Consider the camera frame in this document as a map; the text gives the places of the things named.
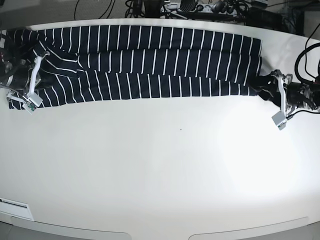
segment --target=electronic equipment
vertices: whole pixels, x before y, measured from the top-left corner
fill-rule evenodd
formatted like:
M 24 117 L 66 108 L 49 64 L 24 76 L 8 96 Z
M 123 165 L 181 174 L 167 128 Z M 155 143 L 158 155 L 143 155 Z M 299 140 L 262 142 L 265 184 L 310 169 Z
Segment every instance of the electronic equipment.
M 1 33 L 1 39 L 5 44 L 0 47 L 0 88 L 8 89 L 7 99 L 21 102 L 22 107 L 32 114 L 43 101 L 35 89 L 41 82 L 41 62 L 49 53 L 37 55 L 34 63 L 27 64 L 8 36 Z
M 284 75 L 280 70 L 275 70 L 266 76 L 257 76 L 249 82 L 251 88 L 262 99 L 271 101 L 280 107 L 280 111 L 272 117 L 280 130 L 286 127 L 287 121 L 292 119 L 296 113 L 308 111 L 309 113 L 320 114 L 320 112 L 311 112 L 320 107 L 320 64 L 315 81 L 301 77 L 298 70 L 302 57 L 318 47 L 320 47 L 320 43 L 311 45 L 300 53 L 296 59 L 294 73 L 299 82 L 293 82 L 292 74 Z

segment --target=black cable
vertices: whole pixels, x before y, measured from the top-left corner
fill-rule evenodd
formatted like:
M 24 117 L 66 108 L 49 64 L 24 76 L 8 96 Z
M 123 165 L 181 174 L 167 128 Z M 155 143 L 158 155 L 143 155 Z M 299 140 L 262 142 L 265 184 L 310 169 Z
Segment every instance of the black cable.
M 145 17 L 145 13 L 141 9 L 135 9 L 134 6 L 135 0 L 126 0 L 125 5 L 128 7 L 128 9 L 125 11 L 124 17 L 125 18 L 138 18 L 138 17 Z
M 320 112 L 316 112 L 316 111 L 300 110 L 300 111 L 296 111 L 295 113 L 289 115 L 286 119 L 287 119 L 287 120 L 290 120 L 290 119 L 292 119 L 296 114 L 302 113 L 302 112 L 309 113 L 309 114 L 320 114 Z
M 78 7 L 79 2 L 80 2 L 80 0 L 78 0 L 78 1 L 76 2 L 75 8 L 74 8 L 73 18 L 74 18 L 75 21 L 76 21 L 76 12 L 77 12 L 77 7 Z M 112 5 L 111 10 L 110 10 L 110 13 L 109 13 L 109 15 L 108 15 L 106 18 L 109 18 L 110 14 L 111 14 L 111 12 L 112 12 L 112 10 L 113 10 L 113 7 L 114 7 L 114 5 L 115 5 L 115 2 L 116 2 L 116 0 L 114 0 L 113 5 Z M 108 8 L 104 11 L 104 13 L 103 13 L 98 19 L 101 19 L 101 18 L 107 13 L 107 11 L 109 10 L 111 4 L 112 4 L 112 0 L 110 0 L 110 3 L 109 3 Z
M 310 40 L 310 39 L 312 38 L 312 36 L 316 33 L 316 31 L 318 30 L 319 27 L 320 27 L 320 23 L 318 24 L 318 26 L 316 26 L 316 28 L 314 29 L 314 31 L 312 32 L 312 34 L 310 35 L 310 37 L 308 38 L 308 40 L 305 42 L 305 47 L 304 47 L 305 50 L 307 49 L 309 40 Z M 311 74 L 307 71 L 307 61 L 308 61 L 308 58 L 307 58 L 307 53 L 306 53 L 306 54 L 305 54 L 304 70 L 305 70 L 305 72 L 306 72 L 310 77 L 316 79 L 315 76 L 311 75 Z
M 114 9 L 115 3 L 116 3 L 116 0 L 113 0 L 113 4 L 112 4 L 112 7 L 111 7 L 111 9 L 110 9 L 109 15 L 106 17 L 107 19 L 110 17 L 110 15 L 111 15 L 111 13 L 112 13 L 112 10 Z
M 298 66 L 299 66 L 300 60 L 303 58 L 303 56 L 304 56 L 305 54 L 307 54 L 308 52 L 310 52 L 312 49 L 315 49 L 315 48 L 318 48 L 318 47 L 320 47 L 320 43 L 316 43 L 316 44 L 313 44 L 313 45 L 309 46 L 307 49 L 305 49 L 303 52 L 301 52 L 301 53 L 299 54 L 299 56 L 297 57 L 297 59 L 296 59 L 296 61 L 295 61 L 295 64 L 294 64 L 294 73 L 295 73 L 297 79 L 298 79 L 301 83 L 303 83 L 303 84 L 312 85 L 312 84 L 314 84 L 314 82 L 313 82 L 313 81 L 309 81 L 309 80 L 301 77 L 301 75 L 300 75 L 300 73 L 299 73 L 299 70 L 298 70 Z

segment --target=white stripe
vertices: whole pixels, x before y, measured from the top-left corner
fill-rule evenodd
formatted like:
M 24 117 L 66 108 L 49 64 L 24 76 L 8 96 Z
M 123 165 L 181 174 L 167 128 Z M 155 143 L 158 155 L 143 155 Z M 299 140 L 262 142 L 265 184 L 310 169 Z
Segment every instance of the white stripe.
M 61 46 L 60 46 L 60 49 L 62 49 L 63 45 L 64 45 L 64 36 L 63 36 L 63 32 L 64 32 L 64 29 L 61 28 Z
M 167 57 L 168 57 L 168 49 L 165 50 L 164 64 L 163 64 L 163 74 L 166 74 L 166 66 L 167 66 Z
M 228 66 L 226 67 L 226 76 L 225 76 L 225 81 L 228 80 L 228 73 L 229 73 L 229 68 L 230 68 L 230 64 L 231 64 L 231 56 L 232 56 L 232 50 L 234 48 L 234 39 L 235 39 L 235 35 L 232 34 L 232 42 L 231 42 L 231 49 L 230 49 L 230 55 L 229 55 L 229 62 L 228 62 Z
M 221 80 L 219 80 L 219 96 L 221 96 Z
M 150 98 L 152 98 L 152 95 L 151 95 L 151 85 L 150 85 L 150 75 L 147 74 L 147 76 L 148 76 L 149 96 L 150 96 Z
M 188 49 L 188 55 L 186 56 L 186 64 L 185 64 L 185 72 L 184 72 L 185 77 L 187 76 L 187 71 L 188 71 L 189 56 L 190 56 L 190 49 Z
M 140 40 L 141 40 L 141 26 L 139 28 L 139 37 L 138 37 L 138 47 L 137 47 L 137 49 L 139 49 L 139 47 L 140 47 Z
M 48 59 L 45 58 L 45 60 L 46 60 L 52 67 L 54 67 L 54 68 L 57 69 L 57 70 L 68 71 L 68 72 L 72 72 L 72 73 L 75 73 L 75 74 L 77 73 L 76 71 L 71 70 L 71 69 L 56 67 L 56 66 L 53 65 Z
M 255 73 L 256 76 L 258 76 L 259 66 L 260 66 L 260 56 L 258 57 L 258 66 L 256 67 L 256 73 Z
M 160 75 L 158 74 L 158 82 L 159 82 L 159 94 L 160 98 L 162 98 L 162 93 L 161 93 L 161 81 L 160 81 Z
M 20 110 L 22 110 L 22 104 L 21 104 L 20 101 L 19 101 L 19 106 L 20 106 Z
M 152 66 L 152 75 L 153 75 L 153 74 L 155 74 L 156 56 L 157 56 L 157 49 L 154 49 L 153 66 Z
M 52 45 L 55 46 L 56 40 L 55 40 L 55 29 L 52 29 Z
M 44 30 L 44 36 L 45 36 L 44 41 L 47 41 L 47 30 L 46 29 Z
M 117 82 L 117 84 L 118 84 L 119 96 L 120 96 L 120 99 L 122 99 L 121 89 L 120 89 L 120 83 L 119 83 L 119 76 L 118 76 L 118 73 L 117 73 L 117 72 L 115 73 L 115 76 L 116 76 L 116 82 Z
M 43 48 L 43 50 L 47 50 L 46 48 L 45 48 L 45 46 L 42 44 L 42 42 L 41 41 L 39 41 L 39 43 L 40 43 L 40 45 L 41 45 L 41 47 Z
M 151 44 L 151 35 L 152 35 L 152 26 L 150 27 L 149 45 L 148 45 L 148 49 L 150 49 L 150 44 Z
M 212 97 L 211 78 L 210 77 L 209 77 L 209 91 L 210 91 L 210 97 Z
M 82 86 L 81 86 L 81 82 L 80 82 L 80 77 L 78 77 L 78 82 L 79 82 L 79 87 L 80 87 L 80 95 L 81 95 L 81 97 L 82 97 L 82 100 L 83 100 L 84 102 L 86 102 L 85 97 L 84 97 L 83 94 L 82 94 Z
M 91 26 L 89 26 L 89 32 L 88 32 L 88 44 L 87 44 L 87 53 L 89 53 L 89 46 L 90 46 L 90 32 L 91 32 Z
M 126 73 L 126 80 L 128 81 L 130 99 L 132 99 L 132 96 L 131 96 L 131 87 L 130 87 L 130 81 L 129 81 L 129 74 L 128 74 L 128 73 Z
M 262 51 L 262 40 L 260 40 L 260 50 L 259 50 L 259 56 L 261 56 L 261 51 Z
M 79 66 L 80 66 L 81 68 L 84 68 L 84 67 L 81 65 L 81 63 L 80 63 L 80 55 L 78 56 L 77 62 L 78 62 Z
M 62 88 L 65 104 L 68 104 L 68 103 L 67 103 L 67 96 L 66 96 L 65 88 L 64 88 L 64 86 L 62 85 L 59 77 L 58 77 L 57 75 L 55 75 L 55 77 L 56 77 L 56 79 L 58 80 L 58 82 L 59 82 L 59 84 L 60 84 L 60 86 L 61 86 L 61 88 Z
M 106 50 L 109 51 L 109 39 L 110 39 L 110 26 L 108 26 L 108 39 L 106 42 Z
M 211 50 L 209 50 L 208 64 L 207 64 L 207 66 L 206 66 L 206 74 L 205 74 L 205 77 L 206 77 L 206 78 L 208 77 L 208 74 L 209 74 L 210 60 L 211 60 Z
M 98 42 L 97 42 L 97 48 L 96 48 L 96 52 L 99 53 L 99 47 L 100 47 L 100 28 L 101 26 L 99 25 L 98 27 Z
M 88 76 L 88 72 L 87 72 L 87 71 L 85 71 L 85 75 L 86 75 L 86 80 L 87 80 L 87 82 L 88 82 L 88 90 L 89 90 L 89 93 L 90 93 L 93 101 L 95 101 L 95 98 L 94 98 L 94 96 L 92 95 L 92 92 L 91 92 L 90 81 L 89 81 L 89 76 Z
M 132 49 L 131 51 L 131 69 L 130 69 L 130 73 L 132 74 L 132 71 L 134 70 L 134 54 L 135 54 L 135 50 Z
M 203 30 L 203 33 L 202 33 L 202 40 L 201 40 L 201 46 L 200 46 L 201 50 L 202 50 L 202 48 L 204 46 L 204 40 L 205 40 L 205 30 Z
M 116 49 L 117 49 L 117 50 L 119 50 L 120 29 L 121 29 L 121 25 L 119 25 L 119 27 L 118 27 L 118 41 L 117 41 L 117 43 L 116 43 Z
M 146 54 L 146 50 L 143 49 L 143 53 L 142 53 L 142 67 L 141 67 L 141 74 L 144 73 L 144 69 L 145 69 L 145 54 Z
M 242 39 L 241 39 L 240 51 L 239 51 L 239 63 L 238 63 L 238 67 L 236 68 L 236 74 L 235 74 L 234 83 L 236 83 L 237 80 L 238 80 L 239 67 L 240 67 L 240 63 L 241 63 L 241 50 L 242 50 L 243 41 L 244 41 L 244 36 L 242 36 Z
M 172 38 L 174 36 L 174 28 L 172 27 L 171 28 L 171 37 L 170 37 L 170 45 L 169 45 L 169 49 L 171 49 L 171 46 L 172 46 Z
M 219 67 L 220 67 L 220 61 L 221 61 L 221 54 L 222 54 L 222 50 L 224 48 L 224 42 L 225 42 L 225 33 L 223 33 L 223 37 L 222 37 L 222 42 L 221 42 L 221 49 L 220 49 L 220 53 L 219 53 L 219 60 L 218 60 L 218 65 L 216 68 L 216 74 L 215 74 L 215 79 L 218 79 L 218 74 L 219 74 Z
M 136 77 L 137 77 L 137 79 L 138 79 L 139 96 L 140 96 L 140 98 L 142 98 L 142 97 L 141 97 L 141 85 L 140 85 L 140 77 L 139 77 L 139 73 L 137 73 L 137 74 L 136 74 Z
M 100 81 L 99 81 L 99 78 L 98 78 L 98 73 L 96 70 L 94 70 L 94 73 L 95 73 L 95 79 L 98 83 L 98 90 L 99 90 L 99 94 L 101 96 L 101 99 L 104 100 L 104 97 L 102 96 L 102 93 L 101 93 L 101 89 L 100 89 Z
M 88 54 L 88 68 L 90 69 L 90 53 Z
M 112 51 L 109 52 L 109 73 L 111 73 L 111 55 Z
M 47 94 L 46 89 L 44 89 L 44 94 L 45 94 L 45 95 L 46 95 L 46 97 L 48 98 L 49 103 L 50 103 L 50 106 L 52 107 L 52 103 L 51 103 L 51 100 L 50 100 L 50 98 L 49 98 L 49 96 L 48 96 L 48 94 Z
M 260 59 L 260 57 L 261 57 L 261 50 L 262 50 L 262 41 L 260 41 L 260 50 L 259 50 L 259 60 L 258 60 L 258 67 L 256 68 L 256 76 L 258 75 L 258 72 L 259 72 L 259 66 L 260 66 L 260 61 L 261 61 L 261 59 Z
M 107 73 L 105 73 L 105 77 L 106 77 L 106 82 L 108 83 L 110 100 L 113 100 L 113 99 L 112 99 L 112 95 L 111 95 L 110 84 L 109 84 L 109 77 L 108 77 L 108 74 L 107 74 Z
M 168 75 L 168 80 L 169 80 L 169 91 L 170 91 L 170 98 L 171 98 L 172 93 L 171 93 L 171 77 L 170 77 L 170 75 Z
M 55 96 L 56 96 L 56 100 L 57 100 L 57 102 L 58 102 L 58 106 L 60 106 L 59 97 L 58 97 L 58 94 L 57 94 L 56 90 L 54 89 L 54 86 L 52 86 L 51 88 L 52 88 L 52 90 L 54 91 L 54 94 L 55 94 Z
M 74 101 L 75 103 L 77 103 L 77 101 L 75 100 L 74 87 L 72 86 L 70 77 L 67 76 L 66 78 L 69 80 L 69 83 L 70 83 L 70 86 L 71 86 L 72 99 L 73 99 L 73 101 Z
M 246 83 L 247 83 L 248 72 L 249 72 L 249 68 L 250 68 L 250 64 L 251 64 L 251 49 L 252 49 L 252 43 L 253 43 L 253 39 L 251 38 L 251 44 L 250 44 L 250 49 L 249 49 L 249 63 L 248 63 L 248 67 L 246 68 L 246 73 L 245 73 L 245 78 L 244 78 L 244 83 L 243 83 L 244 86 L 245 86 Z
M 65 77 L 66 75 L 62 75 L 62 74 L 58 74 L 58 73 L 53 73 L 53 72 L 50 72 L 50 71 L 46 71 L 44 70 L 42 67 L 40 67 L 41 71 L 44 71 L 48 74 L 53 74 L 53 75 L 58 75 L 58 76 L 61 76 L 61 77 Z
M 70 27 L 70 47 L 69 47 L 69 53 L 71 51 L 71 47 L 72 47 L 72 27 Z
M 35 56 L 37 57 L 37 56 L 38 56 L 38 54 L 37 54 L 36 50 L 35 50 L 35 49 L 33 49 L 32 51 L 33 51 L 33 53 L 35 54 Z
M 120 52 L 120 71 L 119 71 L 119 73 L 122 72 L 122 54 L 123 54 L 123 50 L 121 50 L 121 52 Z
M 210 60 L 211 60 L 211 51 L 212 51 L 212 48 L 214 47 L 215 36 L 216 36 L 216 33 L 213 32 L 212 40 L 211 40 L 211 46 L 210 46 L 210 50 L 209 50 L 209 56 L 208 56 L 208 64 L 207 64 L 207 66 L 206 66 L 206 75 L 205 75 L 206 78 L 208 77 L 208 74 L 209 74 L 209 66 L 210 66 Z
M 179 90 L 180 90 L 180 97 L 182 97 L 181 76 L 179 76 Z
M 194 37 L 195 37 L 195 29 L 192 29 L 190 49 L 192 49 L 192 47 L 194 46 Z
M 200 88 L 200 97 L 202 97 L 202 80 L 201 80 L 201 77 L 199 77 L 199 88 Z
M 58 54 L 56 54 L 56 53 L 55 53 L 54 51 L 52 51 L 50 48 L 48 48 L 48 50 L 49 50 L 53 55 L 55 55 L 58 59 L 60 59 L 60 60 L 62 60 L 62 61 L 72 62 L 72 63 L 76 63 L 76 62 L 77 62 L 77 60 L 65 59 L 65 58 L 60 57 Z
M 175 76 L 176 72 L 177 72 L 178 58 L 179 58 L 179 49 L 176 50 L 176 57 L 175 57 L 175 65 L 174 65 L 173 76 Z
M 195 77 L 198 76 L 198 68 L 199 68 L 199 61 L 200 61 L 200 52 L 201 52 L 201 50 L 198 51 L 198 60 L 196 61 Z
M 81 26 L 80 26 L 80 28 L 79 28 L 79 46 L 78 46 L 78 54 L 80 53 L 80 44 L 81 44 Z
M 161 48 L 161 42 L 162 42 L 162 33 L 164 31 L 164 27 L 161 27 L 161 32 L 160 32 L 160 39 L 159 39 L 159 49 Z
M 13 34 L 13 42 L 16 42 L 16 34 L 17 34 L 17 30 L 14 31 L 14 34 Z
M 182 43 L 183 43 L 183 40 L 184 40 L 184 34 L 185 34 L 185 29 L 182 28 L 181 40 L 180 40 L 180 49 L 182 48 Z
M 189 77 L 190 97 L 192 97 L 191 77 Z
M 16 106 L 14 105 L 14 101 L 11 99 L 11 105 L 14 109 L 17 109 Z
M 129 43 L 130 43 L 130 32 L 131 32 L 131 25 L 129 26 L 129 32 L 128 32 L 128 44 L 126 46 L 126 49 L 129 49 Z
M 100 72 L 100 65 L 101 65 L 100 61 L 101 61 L 101 52 L 99 52 L 98 54 L 98 71 L 99 72 Z
M 21 34 L 21 45 L 24 44 L 24 33 L 25 33 L 25 30 L 23 29 Z

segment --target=garment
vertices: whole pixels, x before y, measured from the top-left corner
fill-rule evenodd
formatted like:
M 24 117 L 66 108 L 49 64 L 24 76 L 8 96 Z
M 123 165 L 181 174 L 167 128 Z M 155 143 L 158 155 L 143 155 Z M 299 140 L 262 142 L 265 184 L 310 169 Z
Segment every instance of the garment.
M 246 36 L 161 26 L 96 25 L 8 35 L 28 61 L 43 51 L 40 107 L 99 100 L 257 95 L 262 42 Z M 11 100 L 11 109 L 21 109 Z

